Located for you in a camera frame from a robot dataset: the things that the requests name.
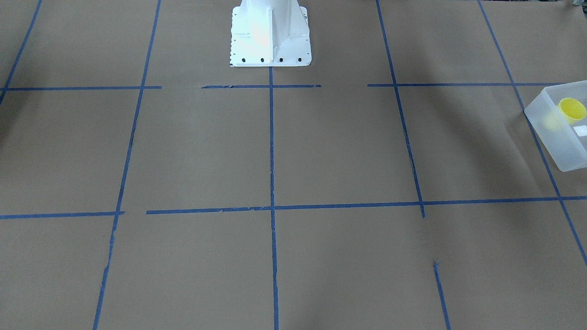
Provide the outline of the yellow plastic cup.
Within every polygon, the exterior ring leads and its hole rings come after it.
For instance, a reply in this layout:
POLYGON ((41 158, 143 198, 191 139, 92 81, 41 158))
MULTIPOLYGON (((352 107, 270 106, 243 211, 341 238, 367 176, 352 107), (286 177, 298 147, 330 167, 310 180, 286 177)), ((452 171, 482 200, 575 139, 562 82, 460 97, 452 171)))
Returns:
POLYGON ((557 107, 568 125, 582 121, 587 116, 585 105, 574 98, 563 98, 559 101, 557 107))

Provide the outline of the clear plastic bin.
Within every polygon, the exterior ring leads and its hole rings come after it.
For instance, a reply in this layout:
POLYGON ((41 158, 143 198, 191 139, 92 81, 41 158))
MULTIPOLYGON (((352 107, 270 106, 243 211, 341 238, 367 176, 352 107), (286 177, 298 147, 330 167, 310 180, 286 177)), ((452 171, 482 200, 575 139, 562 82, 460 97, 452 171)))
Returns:
POLYGON ((564 99, 586 106, 587 82, 570 82, 543 88, 524 113, 560 171, 587 165, 586 117, 571 115, 559 107, 564 99))

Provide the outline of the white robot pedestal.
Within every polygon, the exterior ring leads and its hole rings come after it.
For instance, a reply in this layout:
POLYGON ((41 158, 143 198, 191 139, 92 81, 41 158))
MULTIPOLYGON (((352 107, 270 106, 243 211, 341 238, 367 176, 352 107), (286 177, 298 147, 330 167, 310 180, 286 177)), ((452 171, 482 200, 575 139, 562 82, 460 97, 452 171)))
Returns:
POLYGON ((231 19, 230 66, 311 65, 308 11, 297 0, 243 0, 231 19))

